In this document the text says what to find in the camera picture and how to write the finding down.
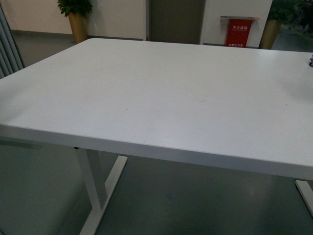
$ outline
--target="metal table leg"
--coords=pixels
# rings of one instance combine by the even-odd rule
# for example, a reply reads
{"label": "metal table leg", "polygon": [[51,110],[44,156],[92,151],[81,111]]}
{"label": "metal table leg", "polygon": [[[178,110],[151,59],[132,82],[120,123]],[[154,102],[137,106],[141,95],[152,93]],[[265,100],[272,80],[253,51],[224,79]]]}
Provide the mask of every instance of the metal table leg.
{"label": "metal table leg", "polygon": [[302,180],[296,180],[295,185],[299,189],[299,192],[307,205],[311,215],[313,216],[313,191],[308,182]]}
{"label": "metal table leg", "polygon": [[98,151],[77,149],[76,154],[92,205],[92,210],[80,235],[93,235],[97,231],[102,216],[123,172],[127,157],[118,156],[108,178],[104,179]]}

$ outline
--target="small object on table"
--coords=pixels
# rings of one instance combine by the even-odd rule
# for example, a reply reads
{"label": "small object on table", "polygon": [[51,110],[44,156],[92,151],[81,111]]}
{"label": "small object on table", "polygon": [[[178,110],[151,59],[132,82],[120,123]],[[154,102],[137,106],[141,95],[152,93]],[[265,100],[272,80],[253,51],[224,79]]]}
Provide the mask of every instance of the small object on table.
{"label": "small object on table", "polygon": [[311,58],[310,58],[309,65],[310,65],[311,67],[313,67],[313,55],[312,55]]}

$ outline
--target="gray partition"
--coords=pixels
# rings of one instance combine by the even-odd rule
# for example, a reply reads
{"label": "gray partition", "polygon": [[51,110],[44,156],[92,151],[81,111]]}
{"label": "gray partition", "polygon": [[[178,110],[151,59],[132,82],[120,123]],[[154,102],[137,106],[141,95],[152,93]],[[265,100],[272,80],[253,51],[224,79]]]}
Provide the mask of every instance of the gray partition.
{"label": "gray partition", "polygon": [[21,54],[0,5],[0,79],[24,67]]}

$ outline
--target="potted plant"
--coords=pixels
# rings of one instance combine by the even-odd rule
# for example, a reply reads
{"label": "potted plant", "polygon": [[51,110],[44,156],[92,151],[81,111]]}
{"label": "potted plant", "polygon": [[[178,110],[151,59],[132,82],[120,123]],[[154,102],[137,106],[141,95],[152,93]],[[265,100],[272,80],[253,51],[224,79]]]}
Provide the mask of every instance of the potted plant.
{"label": "potted plant", "polygon": [[88,37],[86,18],[92,11],[90,0],[58,0],[61,14],[68,16],[75,43]]}
{"label": "potted plant", "polygon": [[297,15],[296,6],[302,3],[302,0],[273,0],[260,41],[260,49],[272,48],[281,24],[292,21]]}

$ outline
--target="green leaves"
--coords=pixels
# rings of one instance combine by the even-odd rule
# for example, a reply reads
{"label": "green leaves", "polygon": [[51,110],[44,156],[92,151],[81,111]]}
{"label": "green leaves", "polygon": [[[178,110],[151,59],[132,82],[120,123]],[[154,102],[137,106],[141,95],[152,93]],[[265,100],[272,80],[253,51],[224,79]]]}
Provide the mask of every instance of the green leaves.
{"label": "green leaves", "polygon": [[65,16],[72,12],[79,13],[82,17],[87,18],[87,15],[92,12],[90,0],[58,0],[58,7],[61,10],[61,14]]}
{"label": "green leaves", "polygon": [[268,20],[289,22],[297,15],[297,5],[303,0],[273,0],[268,14]]}

